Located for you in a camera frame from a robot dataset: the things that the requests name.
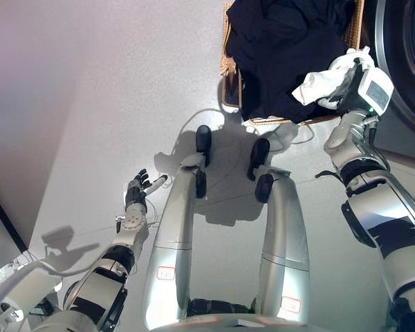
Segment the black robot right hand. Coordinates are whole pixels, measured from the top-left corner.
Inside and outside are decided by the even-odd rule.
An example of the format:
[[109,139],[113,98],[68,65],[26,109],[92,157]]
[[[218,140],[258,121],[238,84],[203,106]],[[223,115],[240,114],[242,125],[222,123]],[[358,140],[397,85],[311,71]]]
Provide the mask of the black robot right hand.
[[367,66],[366,62],[356,58],[348,79],[338,93],[339,114],[362,110],[382,116],[386,112],[394,92],[394,84],[383,70]]

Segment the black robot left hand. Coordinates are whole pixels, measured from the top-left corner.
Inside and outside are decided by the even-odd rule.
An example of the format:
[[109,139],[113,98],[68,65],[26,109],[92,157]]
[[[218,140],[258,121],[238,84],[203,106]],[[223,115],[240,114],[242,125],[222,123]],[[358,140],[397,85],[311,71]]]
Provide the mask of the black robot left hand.
[[150,181],[149,174],[146,169],[141,169],[129,181],[127,191],[124,196],[124,209],[127,211],[131,205],[140,205],[147,212],[146,198],[162,187],[168,179],[168,175],[163,174],[156,180]]

